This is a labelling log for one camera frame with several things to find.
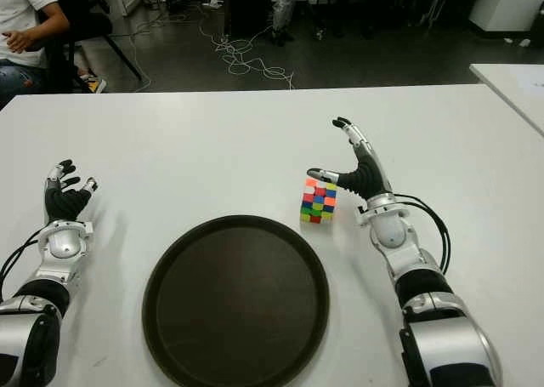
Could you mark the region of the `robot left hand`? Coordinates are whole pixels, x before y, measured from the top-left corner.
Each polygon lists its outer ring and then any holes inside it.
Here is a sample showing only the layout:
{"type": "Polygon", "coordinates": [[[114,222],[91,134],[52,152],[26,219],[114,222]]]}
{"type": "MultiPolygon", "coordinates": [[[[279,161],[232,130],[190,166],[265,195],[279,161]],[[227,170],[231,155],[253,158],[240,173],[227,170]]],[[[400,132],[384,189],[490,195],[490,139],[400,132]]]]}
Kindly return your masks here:
{"type": "Polygon", "coordinates": [[[92,177],[78,190],[72,188],[81,182],[81,178],[66,176],[75,173],[76,170],[75,163],[71,159],[66,159],[55,164],[46,177],[43,191],[46,224],[57,220],[77,221],[79,214],[98,189],[99,185],[92,177]]]}

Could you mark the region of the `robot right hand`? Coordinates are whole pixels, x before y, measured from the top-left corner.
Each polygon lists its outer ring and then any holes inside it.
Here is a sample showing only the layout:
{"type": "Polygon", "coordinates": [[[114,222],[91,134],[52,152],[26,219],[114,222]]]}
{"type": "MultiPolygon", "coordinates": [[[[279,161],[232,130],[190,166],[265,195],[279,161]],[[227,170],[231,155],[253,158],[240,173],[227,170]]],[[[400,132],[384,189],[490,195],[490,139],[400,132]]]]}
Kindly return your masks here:
{"type": "Polygon", "coordinates": [[[342,129],[348,136],[348,142],[352,146],[357,160],[356,168],[349,173],[310,168],[307,170],[307,175],[351,191],[364,200],[384,193],[391,193],[391,185],[369,140],[347,118],[337,117],[331,122],[334,127],[342,129]]]}

